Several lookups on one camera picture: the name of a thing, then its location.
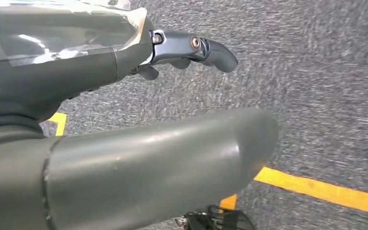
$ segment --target clear plastic wrap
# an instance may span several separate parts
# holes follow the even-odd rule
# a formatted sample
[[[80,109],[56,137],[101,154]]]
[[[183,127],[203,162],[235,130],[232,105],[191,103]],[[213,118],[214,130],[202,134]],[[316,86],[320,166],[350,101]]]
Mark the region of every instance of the clear plastic wrap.
[[[0,61],[19,66],[126,49],[140,42],[146,14],[92,0],[0,0]]]

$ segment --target lever pivot bolt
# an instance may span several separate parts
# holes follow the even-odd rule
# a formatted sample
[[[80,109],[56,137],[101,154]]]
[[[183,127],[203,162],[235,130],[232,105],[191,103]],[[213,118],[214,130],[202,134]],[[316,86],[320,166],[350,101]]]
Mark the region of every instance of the lever pivot bolt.
[[[153,44],[160,44],[163,42],[163,38],[161,37],[160,34],[155,34],[151,37],[151,42]]]
[[[191,48],[195,51],[198,51],[201,46],[201,42],[199,41],[199,38],[196,36],[191,37]]]

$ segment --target yellow road marking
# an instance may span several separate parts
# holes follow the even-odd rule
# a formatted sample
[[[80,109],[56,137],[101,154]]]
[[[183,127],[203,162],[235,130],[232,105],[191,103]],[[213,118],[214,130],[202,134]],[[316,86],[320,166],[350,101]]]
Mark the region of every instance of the yellow road marking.
[[[49,121],[57,123],[56,136],[64,134],[67,115],[55,113]],[[338,205],[356,208],[368,212],[368,193],[339,187],[322,181],[293,176],[278,170],[264,167],[255,177],[255,181],[270,184],[318,199],[326,200]],[[220,202],[220,206],[235,209],[237,196],[232,195]]]
[[[232,195],[228,198],[225,198],[223,200],[221,200],[221,203],[219,204],[221,207],[223,208],[227,208],[227,209],[235,209],[236,208],[236,199],[237,199],[237,196],[236,194],[235,195]]]
[[[49,121],[57,123],[56,136],[64,135],[64,129],[66,127],[67,114],[55,113]]]

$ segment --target yellow line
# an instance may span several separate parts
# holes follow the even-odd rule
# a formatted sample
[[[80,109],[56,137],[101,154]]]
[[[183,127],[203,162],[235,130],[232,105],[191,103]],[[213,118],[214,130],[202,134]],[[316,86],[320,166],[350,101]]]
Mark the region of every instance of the yellow line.
[[[293,176],[266,167],[254,180],[368,212],[368,193],[358,190]]]
[[[57,123],[56,136],[64,135],[64,129],[66,127],[67,114],[55,113],[49,121]]]
[[[232,195],[228,198],[225,198],[223,200],[221,200],[221,203],[219,204],[221,207],[223,208],[227,208],[227,209],[235,209],[236,208],[236,199],[237,199],[237,196],[236,194],[235,195]]]

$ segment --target foot peg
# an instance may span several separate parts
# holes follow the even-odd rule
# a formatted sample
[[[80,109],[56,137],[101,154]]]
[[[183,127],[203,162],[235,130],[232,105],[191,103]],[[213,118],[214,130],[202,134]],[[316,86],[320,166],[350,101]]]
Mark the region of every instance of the foot peg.
[[[240,210],[230,210],[210,205],[205,212],[189,212],[174,219],[184,230],[255,230],[247,215]]]

